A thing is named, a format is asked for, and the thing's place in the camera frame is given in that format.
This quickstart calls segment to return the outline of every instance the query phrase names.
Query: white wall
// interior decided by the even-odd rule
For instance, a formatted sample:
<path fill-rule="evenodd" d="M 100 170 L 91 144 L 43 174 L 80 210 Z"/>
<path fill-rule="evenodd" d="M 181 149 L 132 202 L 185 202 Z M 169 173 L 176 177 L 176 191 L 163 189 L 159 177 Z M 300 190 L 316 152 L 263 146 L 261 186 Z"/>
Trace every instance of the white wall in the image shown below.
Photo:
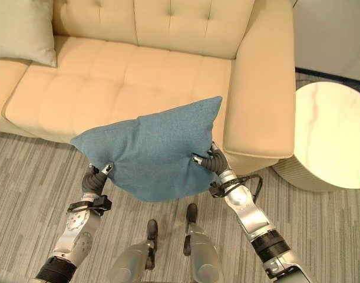
<path fill-rule="evenodd" d="M 298 0 L 297 67 L 360 80 L 360 0 Z"/>

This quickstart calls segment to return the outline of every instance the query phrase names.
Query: beige sofa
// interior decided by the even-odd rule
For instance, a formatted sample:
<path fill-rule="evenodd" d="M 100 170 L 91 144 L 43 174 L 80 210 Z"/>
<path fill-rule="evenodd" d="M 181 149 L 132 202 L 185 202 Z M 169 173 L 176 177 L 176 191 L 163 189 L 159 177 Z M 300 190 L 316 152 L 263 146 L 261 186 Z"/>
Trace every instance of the beige sofa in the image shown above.
<path fill-rule="evenodd" d="M 58 67 L 0 60 L 0 131 L 83 131 L 222 96 L 213 138 L 240 174 L 293 153 L 288 0 L 55 0 Z"/>

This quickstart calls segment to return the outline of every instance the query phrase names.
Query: teal cushion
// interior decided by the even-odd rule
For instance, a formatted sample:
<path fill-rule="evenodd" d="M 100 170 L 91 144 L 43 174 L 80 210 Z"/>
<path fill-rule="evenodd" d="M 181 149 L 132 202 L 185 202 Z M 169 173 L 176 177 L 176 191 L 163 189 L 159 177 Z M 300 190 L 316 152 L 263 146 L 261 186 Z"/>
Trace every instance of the teal cushion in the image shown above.
<path fill-rule="evenodd" d="M 53 0 L 0 0 L 0 57 L 57 66 Z"/>
<path fill-rule="evenodd" d="M 162 113 L 97 127 L 71 143 L 102 169 L 112 161 L 112 182 L 148 202 L 204 192 L 217 176 L 197 165 L 194 154 L 208 156 L 221 97 Z"/>

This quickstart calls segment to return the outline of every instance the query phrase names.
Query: robot leg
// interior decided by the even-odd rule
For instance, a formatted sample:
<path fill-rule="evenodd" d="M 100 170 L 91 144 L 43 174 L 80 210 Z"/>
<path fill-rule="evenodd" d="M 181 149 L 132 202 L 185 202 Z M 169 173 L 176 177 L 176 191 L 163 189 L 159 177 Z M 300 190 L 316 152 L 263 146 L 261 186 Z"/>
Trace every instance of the robot leg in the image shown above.
<path fill-rule="evenodd" d="M 196 283 L 224 283 L 222 263 L 216 249 L 202 228 L 196 225 L 197 206 L 194 203 L 188 206 L 186 219 L 184 254 L 190 256 L 192 280 Z"/>
<path fill-rule="evenodd" d="M 145 269 L 155 267 L 157 250 L 157 222 L 150 220 L 147 224 L 147 240 L 129 246 L 115 261 L 109 270 L 110 283 L 138 283 Z"/>

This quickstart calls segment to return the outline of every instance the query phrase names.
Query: sofa cushion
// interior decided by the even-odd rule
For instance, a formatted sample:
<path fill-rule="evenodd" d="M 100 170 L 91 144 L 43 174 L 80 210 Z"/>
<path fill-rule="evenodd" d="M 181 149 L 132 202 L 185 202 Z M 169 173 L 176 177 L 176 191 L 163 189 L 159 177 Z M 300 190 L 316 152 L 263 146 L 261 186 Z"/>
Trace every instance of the sofa cushion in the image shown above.
<path fill-rule="evenodd" d="M 10 98 L 29 64 L 30 61 L 27 60 L 0 59 L 0 131 L 22 136 L 33 136 L 13 125 L 2 115 L 6 101 Z"/>
<path fill-rule="evenodd" d="M 221 144 L 231 61 L 74 37 L 55 37 L 58 68 L 32 63 L 6 117 L 43 139 L 69 142 L 97 126 L 222 96 Z"/>
<path fill-rule="evenodd" d="M 57 35 L 234 59 L 254 0 L 55 0 Z"/>

